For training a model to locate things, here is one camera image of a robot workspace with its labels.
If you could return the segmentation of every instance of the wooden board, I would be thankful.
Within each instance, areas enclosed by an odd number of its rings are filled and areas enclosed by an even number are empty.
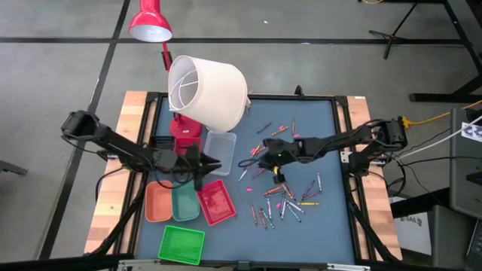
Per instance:
[[[121,109],[119,121],[117,123],[116,132],[129,140],[135,142],[139,134],[139,127],[142,119],[142,113],[145,107],[145,98],[147,92],[127,91],[124,98],[123,107]],[[368,105],[364,97],[348,97],[350,118],[352,127],[357,127],[364,122],[370,120],[368,113]],[[343,111],[340,115],[340,126],[342,131],[346,129],[344,126]],[[154,117],[154,106],[149,108],[148,123],[145,131],[144,142],[148,139],[150,128]],[[112,160],[107,163],[106,172],[119,168],[121,165],[118,161]],[[383,174],[381,169],[371,166],[370,170]],[[111,232],[112,228],[118,222],[121,216],[122,203],[124,194],[127,189],[127,179],[129,172],[122,170],[117,174],[113,174],[104,179],[99,193],[99,200],[93,214],[92,224],[90,226],[89,236],[85,245],[85,252],[96,249],[102,240]],[[136,176],[136,185],[134,193],[139,184],[139,176]],[[388,194],[385,189],[385,183],[377,176],[369,175],[363,177],[363,187],[365,189],[365,198],[368,207],[368,216],[371,226],[378,234],[382,242],[387,245],[389,250],[399,259],[401,259],[401,251],[398,245],[398,237],[395,229],[395,223],[392,218]],[[127,250],[128,237],[130,235],[131,225],[126,226],[124,231],[123,243],[121,251]],[[358,225],[358,237],[360,239],[362,258],[368,259],[368,250],[365,242],[363,229]]]

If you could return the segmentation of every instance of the concrete floor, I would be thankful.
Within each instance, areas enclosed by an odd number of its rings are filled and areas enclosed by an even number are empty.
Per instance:
[[[464,1],[451,1],[460,23],[482,51],[482,31]],[[110,38],[121,0],[0,0],[0,37]],[[132,0],[120,34],[138,10]],[[356,0],[163,0],[163,14],[177,38],[373,38],[369,29],[391,32],[410,5],[363,5]],[[419,5],[399,32],[406,38],[457,38],[440,5]],[[0,175],[0,261],[37,257],[62,185],[72,147],[60,137],[70,111],[90,102],[107,44],[0,43],[0,159],[29,169]],[[366,96],[372,118],[406,115],[411,120],[443,113],[457,104],[412,103],[408,93],[449,93],[476,75],[463,47],[400,46],[383,60],[381,46],[308,44],[170,44],[182,54],[234,64],[253,93]],[[159,44],[119,44],[96,111],[115,128],[126,90],[166,91]],[[410,143],[448,127],[448,119],[415,126]],[[448,154],[437,146],[414,159]],[[417,164],[420,181],[436,190],[448,184],[448,161]],[[94,186],[105,163],[82,157],[52,257],[80,255],[95,206]],[[388,180],[400,173],[384,170]],[[409,174],[404,193],[424,190]]]

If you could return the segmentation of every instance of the lamp shade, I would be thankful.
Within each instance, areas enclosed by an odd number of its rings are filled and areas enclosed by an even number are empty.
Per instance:
[[[130,21],[129,33],[140,41],[164,42],[171,39],[171,26],[160,13],[160,0],[140,1],[141,10]]]

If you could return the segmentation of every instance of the green basket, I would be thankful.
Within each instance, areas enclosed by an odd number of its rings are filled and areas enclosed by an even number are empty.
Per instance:
[[[203,231],[166,226],[158,257],[179,263],[199,265],[204,243]]]

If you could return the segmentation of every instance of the yellow cable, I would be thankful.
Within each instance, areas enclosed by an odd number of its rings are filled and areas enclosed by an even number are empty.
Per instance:
[[[474,102],[473,104],[471,105],[467,105],[465,107],[463,107],[462,109],[467,109],[467,108],[471,108],[472,106],[476,106],[478,104],[481,104],[482,103],[482,100],[478,101],[478,102]],[[443,113],[443,114],[440,114],[438,116],[435,116],[435,117],[431,117],[427,120],[422,120],[422,121],[410,121],[407,119],[407,117],[405,116],[402,116],[402,121],[404,123],[404,126],[405,126],[405,129],[407,129],[408,127],[410,127],[411,125],[422,125],[422,124],[425,124],[425,123],[429,123],[429,122],[432,122],[434,120],[438,120],[439,118],[442,118],[442,117],[445,117],[445,116],[448,116],[450,115],[450,112],[446,112],[446,113]]]
[[[367,0],[362,0],[365,4],[369,4],[369,5],[375,5],[375,4],[379,4],[385,0],[377,0],[375,2],[370,2],[370,1],[367,1]]]

